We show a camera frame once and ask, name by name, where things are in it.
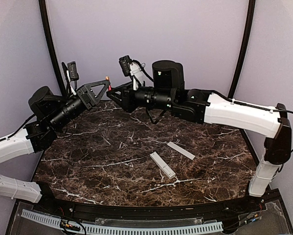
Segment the white remote battery cover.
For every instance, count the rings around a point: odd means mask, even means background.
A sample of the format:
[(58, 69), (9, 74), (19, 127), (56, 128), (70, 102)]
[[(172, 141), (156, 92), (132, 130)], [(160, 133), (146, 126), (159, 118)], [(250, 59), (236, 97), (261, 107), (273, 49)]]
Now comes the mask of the white remote battery cover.
[(170, 148), (176, 150), (177, 152), (179, 152), (180, 154), (182, 154), (183, 156), (193, 160), (195, 158), (195, 155), (188, 152), (187, 150), (181, 148), (180, 146), (178, 146), (177, 144), (173, 143), (173, 142), (168, 142), (167, 144)]

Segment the white remote control body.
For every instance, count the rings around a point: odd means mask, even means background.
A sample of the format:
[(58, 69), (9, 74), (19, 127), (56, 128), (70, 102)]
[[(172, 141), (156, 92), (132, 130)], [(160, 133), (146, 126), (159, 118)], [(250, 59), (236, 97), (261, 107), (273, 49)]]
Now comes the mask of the white remote control body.
[(150, 157), (169, 179), (172, 179), (176, 176), (176, 173), (170, 168), (170, 166), (161, 158), (161, 156), (157, 152), (151, 153)]

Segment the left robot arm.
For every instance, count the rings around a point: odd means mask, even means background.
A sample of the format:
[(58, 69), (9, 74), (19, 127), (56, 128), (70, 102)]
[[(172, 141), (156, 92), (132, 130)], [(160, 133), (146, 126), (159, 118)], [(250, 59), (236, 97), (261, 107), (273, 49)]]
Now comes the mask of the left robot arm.
[[(39, 88), (28, 101), (31, 117), (36, 121), (27, 119), (14, 133), (0, 138), (0, 164), (47, 150), (67, 124), (99, 103), (109, 85), (109, 80), (88, 83), (68, 98), (54, 95), (48, 86)], [(44, 182), (21, 181), (0, 174), (0, 196), (39, 202), (47, 213), (59, 209), (58, 201), (52, 198), (53, 193)]]

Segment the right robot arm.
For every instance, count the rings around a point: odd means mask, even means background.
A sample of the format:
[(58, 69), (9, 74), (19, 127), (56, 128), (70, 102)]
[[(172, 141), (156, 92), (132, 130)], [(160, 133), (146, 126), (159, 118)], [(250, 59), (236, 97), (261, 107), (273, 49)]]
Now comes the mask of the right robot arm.
[(215, 90), (188, 90), (182, 64), (171, 60), (152, 64), (151, 87), (144, 84), (148, 74), (137, 60), (125, 56), (119, 59), (119, 64), (131, 81), (110, 88), (107, 97), (124, 111), (131, 113), (138, 107), (144, 107), (147, 112), (159, 109), (186, 121), (232, 126), (265, 137), (265, 152), (249, 183), (249, 194), (239, 202), (243, 212), (252, 211), (258, 205), (258, 197), (264, 195), (293, 152), (290, 111), (285, 105), (260, 106), (228, 98)]

